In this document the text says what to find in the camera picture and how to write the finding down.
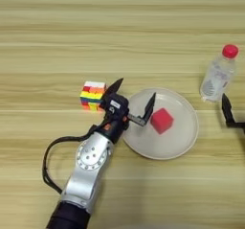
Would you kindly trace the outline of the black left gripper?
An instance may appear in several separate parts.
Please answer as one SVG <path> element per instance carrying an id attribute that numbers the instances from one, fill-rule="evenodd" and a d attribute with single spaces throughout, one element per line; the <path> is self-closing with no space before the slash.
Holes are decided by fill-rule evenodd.
<path id="1" fill-rule="evenodd" d="M 118 79 L 112 83 L 106 89 L 104 96 L 116 93 L 119 90 L 122 82 L 123 79 Z M 115 145 L 121 138 L 122 134 L 128 129 L 130 122 L 133 122 L 139 126 L 145 126 L 147 124 L 153 112 L 155 98 L 156 94 L 153 94 L 149 99 L 145 107 L 145 114 L 143 118 L 131 114 L 128 110 L 114 114 L 107 112 L 102 123 L 92 129 L 90 138 L 96 143 Z"/>

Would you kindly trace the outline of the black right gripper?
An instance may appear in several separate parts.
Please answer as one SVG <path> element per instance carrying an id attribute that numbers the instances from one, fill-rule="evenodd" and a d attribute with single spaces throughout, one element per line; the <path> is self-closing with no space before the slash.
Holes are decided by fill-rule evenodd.
<path id="1" fill-rule="evenodd" d="M 245 129 L 245 123 L 236 123 L 232 113 L 232 105 L 226 95 L 222 96 L 222 111 L 227 127 Z"/>

